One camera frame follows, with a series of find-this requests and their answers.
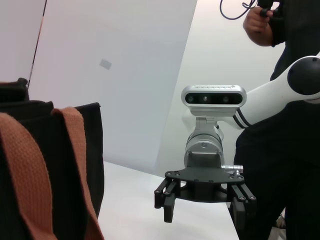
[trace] black cable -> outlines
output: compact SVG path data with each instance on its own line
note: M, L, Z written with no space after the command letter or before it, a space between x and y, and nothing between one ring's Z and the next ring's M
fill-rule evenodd
M257 4L256 0L250 0L250 3L249 3L249 4L243 2L243 3L242 3L242 6L243 6L244 8L246 8L246 10L244 11L244 13L242 13L242 14L241 14L240 16L238 16L238 17L230 18L230 17L227 17L226 15L224 15L224 13L223 13L223 11L222 11L222 3L223 3L223 1L224 1L224 0L221 0L221 2L220 2L220 13L221 13L221 15L222 15L224 18L226 18L226 19L228 19L228 20L237 20L237 19L241 18L241 17L242 17L243 15L245 15L250 9L252 9L252 8L255 7L254 4Z

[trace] table surface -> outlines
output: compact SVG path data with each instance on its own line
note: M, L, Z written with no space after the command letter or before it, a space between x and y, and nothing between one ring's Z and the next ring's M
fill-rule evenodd
M172 223L154 208L163 178L104 162L99 224L106 240L239 240L225 203L176 199Z

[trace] bag handle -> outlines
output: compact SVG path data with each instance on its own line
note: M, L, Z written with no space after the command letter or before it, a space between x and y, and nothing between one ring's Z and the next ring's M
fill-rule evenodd
M74 157L80 175L83 197L86 209L89 213L89 221L85 233L85 240L103 240L104 237L99 227L87 183L87 143L84 119L81 113L74 107L54 109L52 113L63 115L65 126L73 147Z
M41 150L13 117L0 113L0 141L19 213L34 240L57 240L53 231L52 192Z

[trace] black shirt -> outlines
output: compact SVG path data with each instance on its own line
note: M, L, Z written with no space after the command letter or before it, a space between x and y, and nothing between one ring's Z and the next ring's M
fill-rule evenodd
M283 16L269 23L273 46L285 42L271 80L296 60L320 52L320 0L284 0ZM320 104L291 102L279 114L245 129L236 146L261 148L320 166Z

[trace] white backdrop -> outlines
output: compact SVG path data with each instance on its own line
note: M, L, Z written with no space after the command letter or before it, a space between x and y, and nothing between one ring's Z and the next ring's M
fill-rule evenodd
M0 82L29 80L46 0L0 3Z
M48 1L30 98L99 102L104 159L152 172L196 2Z
M224 0L223 12L228 17L243 13L242 1ZM219 11L219 0L198 0L186 44L180 73L174 90L154 174L184 168L184 154L189 132L181 116L186 110L181 92L188 85L240 85L250 91L267 81L284 46L260 47L252 43L243 29L245 16L227 20ZM236 140L241 133L224 122L226 164L232 164Z

